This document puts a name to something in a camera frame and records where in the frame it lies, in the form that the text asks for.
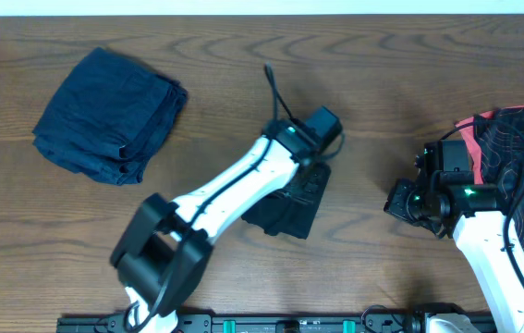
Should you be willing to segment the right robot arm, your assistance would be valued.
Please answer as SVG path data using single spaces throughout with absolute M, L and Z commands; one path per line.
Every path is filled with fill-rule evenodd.
M 425 144 L 416 179 L 398 179 L 384 211 L 465 256 L 499 332 L 524 332 L 524 250 L 495 184 L 477 184 L 463 141 Z

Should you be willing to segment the black polo shirt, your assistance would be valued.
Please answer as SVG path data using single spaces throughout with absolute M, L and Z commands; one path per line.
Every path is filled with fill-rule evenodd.
M 307 239 L 330 175 L 326 163 L 314 164 L 298 172 L 284 188 L 263 197 L 241 218 L 270 236 L 283 233 Z

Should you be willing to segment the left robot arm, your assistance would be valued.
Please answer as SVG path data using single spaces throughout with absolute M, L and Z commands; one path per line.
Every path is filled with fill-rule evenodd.
M 342 133 L 325 107 L 305 121 L 273 119 L 207 184 L 170 202 L 158 193 L 145 199 L 110 256 L 131 299 L 122 331 L 172 331 L 216 241 L 238 219 L 271 236 L 307 238 L 331 173 L 324 152 Z

